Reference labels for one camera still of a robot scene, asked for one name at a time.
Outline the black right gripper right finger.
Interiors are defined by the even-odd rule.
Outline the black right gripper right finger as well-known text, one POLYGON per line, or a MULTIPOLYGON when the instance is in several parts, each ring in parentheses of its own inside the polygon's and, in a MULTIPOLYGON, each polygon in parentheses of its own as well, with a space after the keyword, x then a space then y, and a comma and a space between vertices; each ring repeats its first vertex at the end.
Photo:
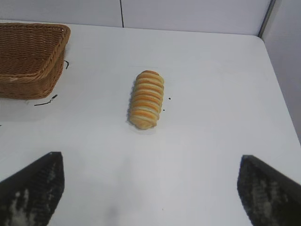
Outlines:
POLYGON ((253 226, 301 224, 301 185, 253 155, 241 157, 237 191, 253 226))

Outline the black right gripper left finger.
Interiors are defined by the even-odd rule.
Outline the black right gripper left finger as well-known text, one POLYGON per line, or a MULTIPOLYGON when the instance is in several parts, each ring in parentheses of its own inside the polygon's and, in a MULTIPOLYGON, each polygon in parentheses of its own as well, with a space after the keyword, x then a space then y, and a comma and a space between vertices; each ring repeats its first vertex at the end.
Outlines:
POLYGON ((2 226, 46 226, 64 192, 61 152, 49 152, 0 183, 2 226))

